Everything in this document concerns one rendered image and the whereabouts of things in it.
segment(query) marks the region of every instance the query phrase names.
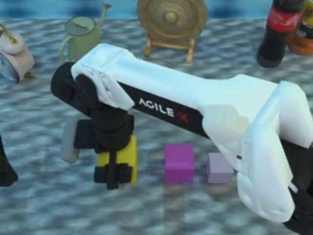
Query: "red x logo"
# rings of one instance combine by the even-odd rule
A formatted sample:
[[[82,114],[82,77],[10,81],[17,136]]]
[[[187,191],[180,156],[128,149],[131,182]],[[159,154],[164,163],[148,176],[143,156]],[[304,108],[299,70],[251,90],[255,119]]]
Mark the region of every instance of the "red x logo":
[[[180,118],[181,121],[189,122],[189,120],[188,120],[188,115],[187,115],[187,114],[183,114],[183,113],[181,113],[181,112],[178,112],[178,113],[177,113],[177,116]]]

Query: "light purple cube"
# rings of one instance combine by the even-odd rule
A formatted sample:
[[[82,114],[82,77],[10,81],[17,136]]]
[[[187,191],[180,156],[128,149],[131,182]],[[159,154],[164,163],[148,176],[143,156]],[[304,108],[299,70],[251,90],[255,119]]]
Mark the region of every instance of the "light purple cube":
[[[228,184],[234,175],[234,169],[221,153],[209,153],[206,173],[209,184]]]
[[[195,174],[191,144],[166,144],[164,149],[166,183],[191,183]]]

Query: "bottle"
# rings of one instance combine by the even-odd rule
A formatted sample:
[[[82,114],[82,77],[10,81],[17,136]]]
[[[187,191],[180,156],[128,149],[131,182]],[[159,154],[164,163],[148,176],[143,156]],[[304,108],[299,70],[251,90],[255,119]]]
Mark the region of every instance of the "bottle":
[[[303,5],[304,0],[273,0],[257,52],[257,61],[261,66],[276,67],[282,62],[288,36],[296,28]]]
[[[306,0],[297,29],[288,38],[288,48],[298,55],[313,54],[313,0]]]

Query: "wooden stand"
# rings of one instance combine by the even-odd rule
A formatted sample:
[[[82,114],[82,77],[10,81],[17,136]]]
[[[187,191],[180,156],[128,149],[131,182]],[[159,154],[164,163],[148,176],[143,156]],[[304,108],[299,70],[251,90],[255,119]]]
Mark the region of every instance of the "wooden stand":
[[[188,45],[187,44],[166,43],[166,42],[161,42],[161,41],[155,41],[153,39],[153,37],[150,34],[148,34],[147,35],[147,44],[146,44],[146,48],[145,48],[145,51],[143,54],[145,57],[150,57],[151,50],[152,50],[153,46],[173,48],[173,49],[183,49],[183,50],[188,50],[187,57],[186,57],[186,63],[191,63],[192,59],[194,57],[195,44],[196,44],[195,39],[191,39]]]

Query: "gray patterned tablecloth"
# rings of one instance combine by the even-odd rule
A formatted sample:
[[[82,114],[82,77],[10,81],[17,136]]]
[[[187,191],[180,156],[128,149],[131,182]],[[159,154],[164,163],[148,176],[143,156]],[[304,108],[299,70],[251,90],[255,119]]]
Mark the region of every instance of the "gray patterned tablecloth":
[[[82,151],[74,165],[59,158],[65,120],[78,112],[50,93],[60,65],[58,47],[65,20],[5,20],[32,51],[37,79],[23,85],[0,81],[0,133],[20,179],[0,188],[0,235],[292,235],[281,224],[250,212],[239,200],[235,178],[229,185],[206,184],[208,152],[217,151],[199,136],[132,111],[139,144],[136,185],[107,191],[93,182],[96,156]],[[209,20],[198,39],[194,62],[185,51],[154,48],[150,61],[207,79],[245,73],[298,83],[313,102],[312,57],[287,52],[277,69],[254,59],[265,21]],[[108,20],[103,41],[142,57],[146,35],[135,20]],[[166,143],[192,143],[196,177],[191,185],[163,184]]]

